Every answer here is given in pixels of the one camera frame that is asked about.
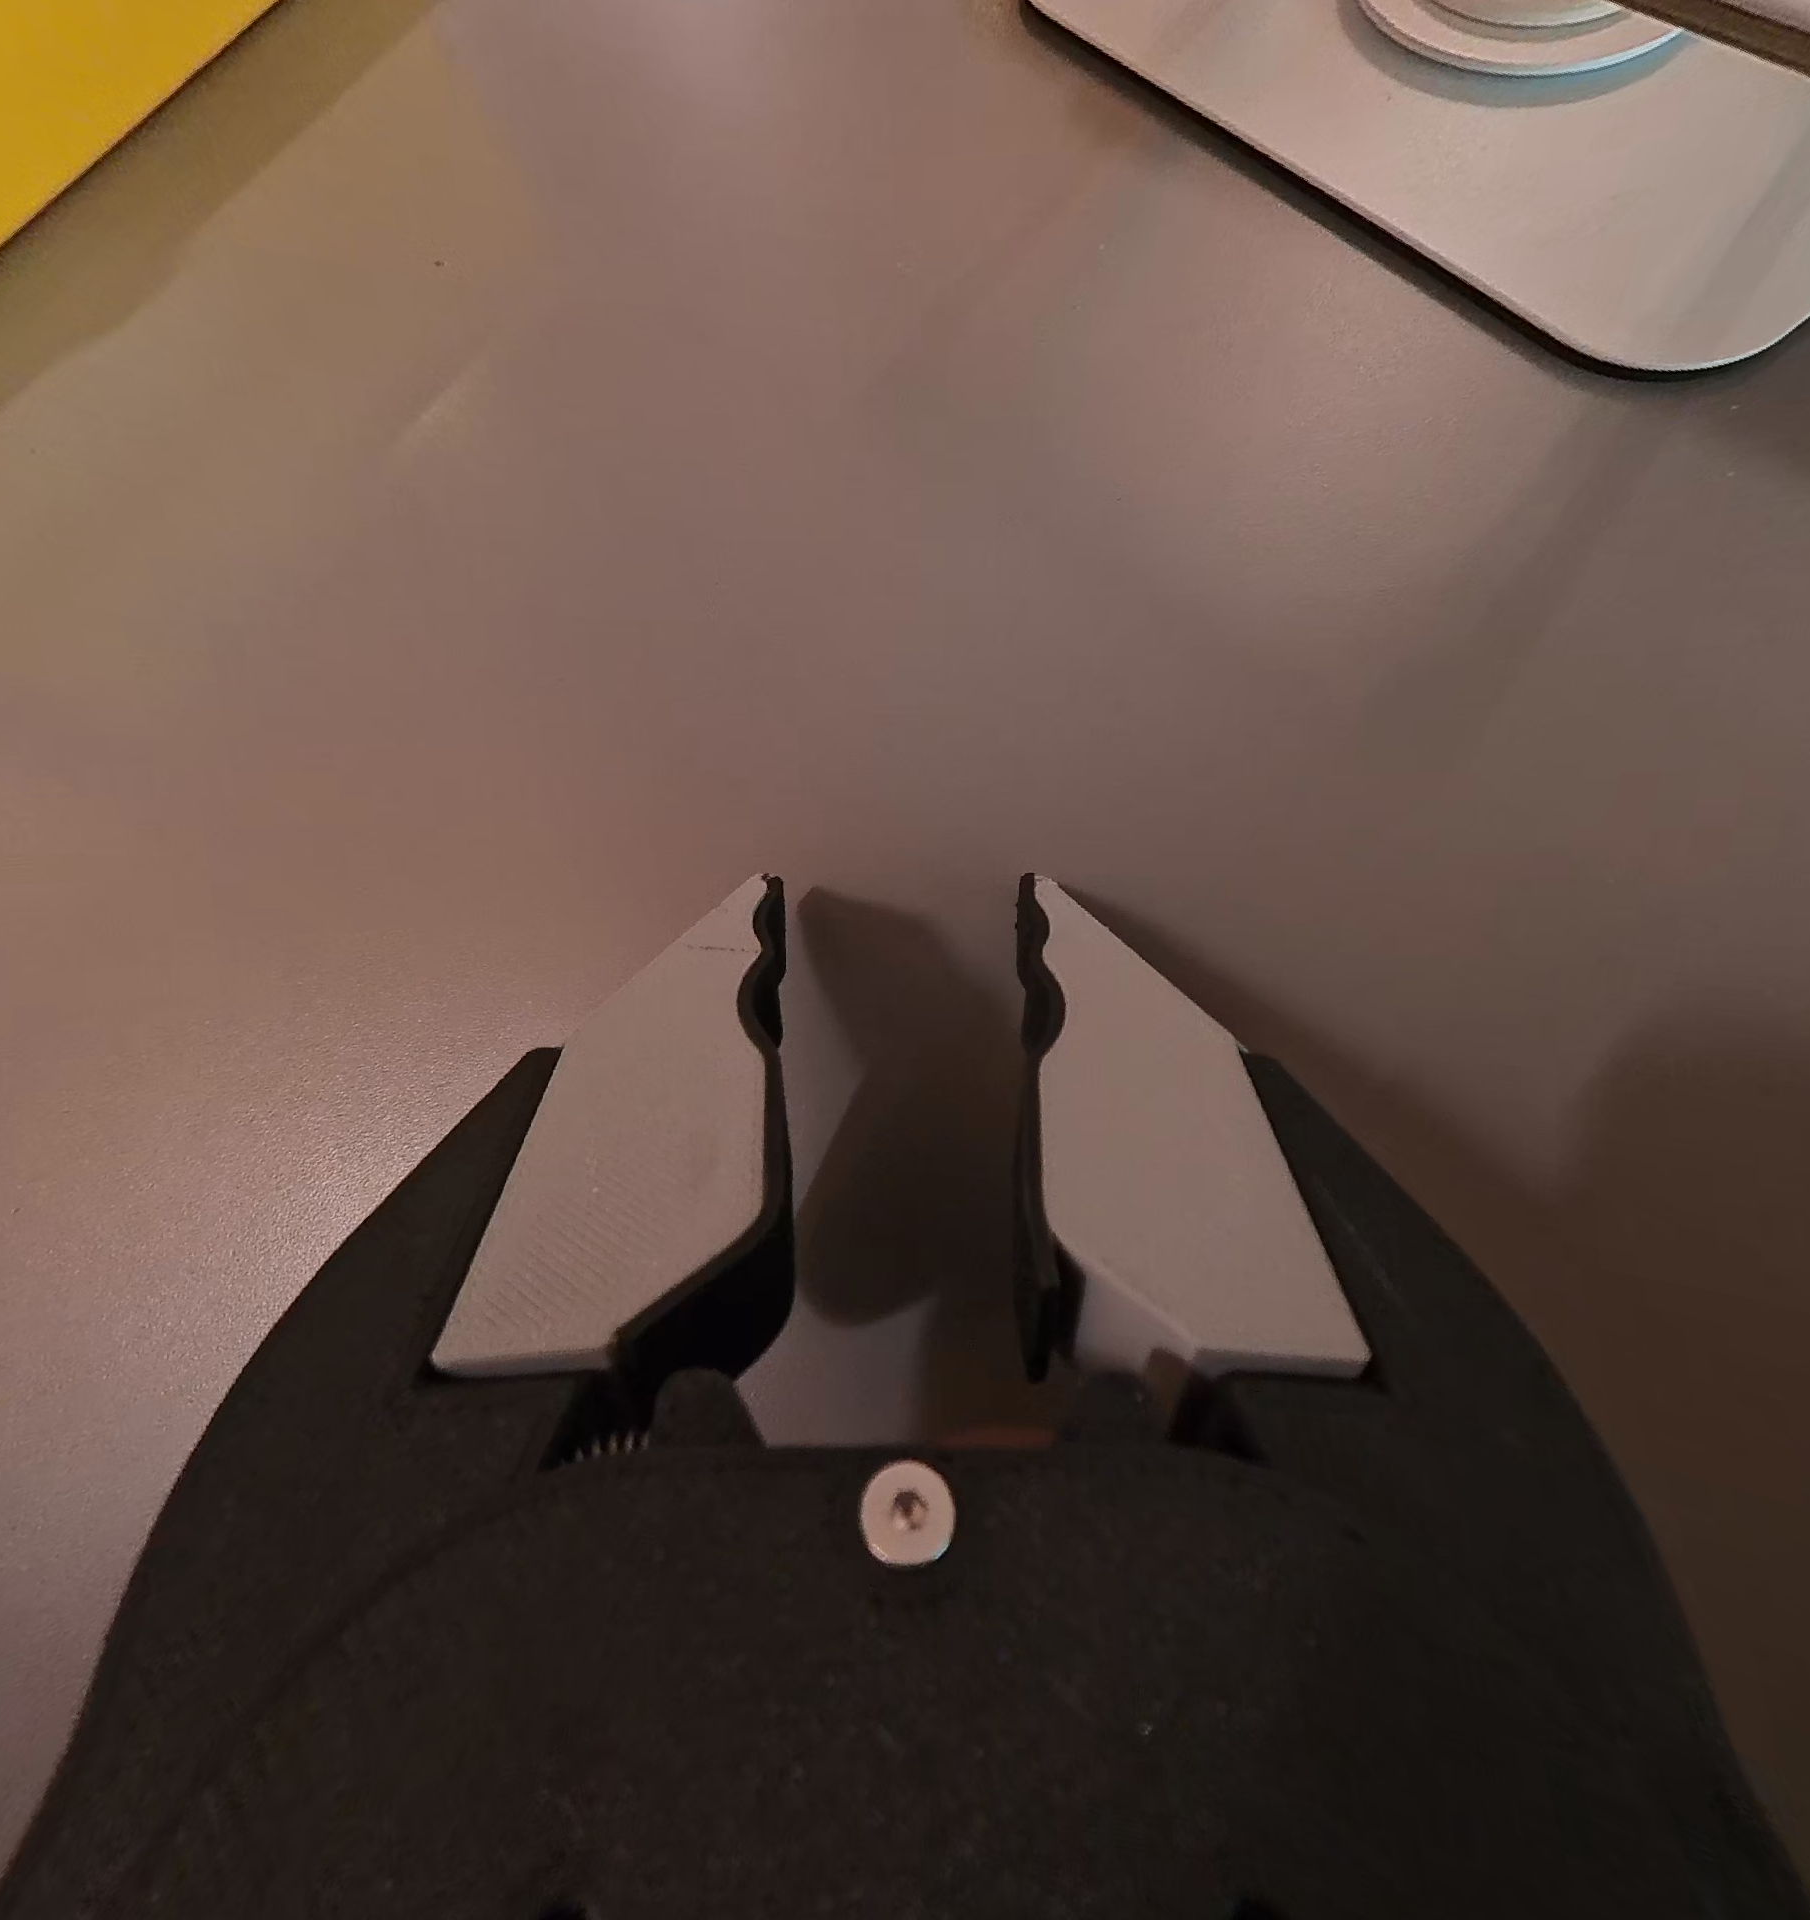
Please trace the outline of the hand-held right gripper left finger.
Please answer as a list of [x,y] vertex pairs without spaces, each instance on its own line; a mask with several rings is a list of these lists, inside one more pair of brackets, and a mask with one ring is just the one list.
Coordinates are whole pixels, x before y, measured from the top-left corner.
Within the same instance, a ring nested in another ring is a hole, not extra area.
[[777,1044],[785,889],[756,873],[565,1039],[432,1350],[446,1377],[740,1375],[796,1291]]

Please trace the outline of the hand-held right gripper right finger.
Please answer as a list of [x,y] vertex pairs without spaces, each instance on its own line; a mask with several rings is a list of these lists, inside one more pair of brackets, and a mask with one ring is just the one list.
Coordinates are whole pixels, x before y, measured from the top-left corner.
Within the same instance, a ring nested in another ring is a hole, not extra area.
[[1014,941],[1029,1379],[1359,1377],[1371,1346],[1237,1037],[1048,878],[1020,878]]

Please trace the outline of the white tablet stand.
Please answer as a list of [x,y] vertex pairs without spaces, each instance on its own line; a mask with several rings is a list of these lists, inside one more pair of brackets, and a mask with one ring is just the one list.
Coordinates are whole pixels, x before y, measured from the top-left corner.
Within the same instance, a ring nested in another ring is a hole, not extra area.
[[1810,4],[1037,13],[1590,361],[1713,370],[1810,320]]

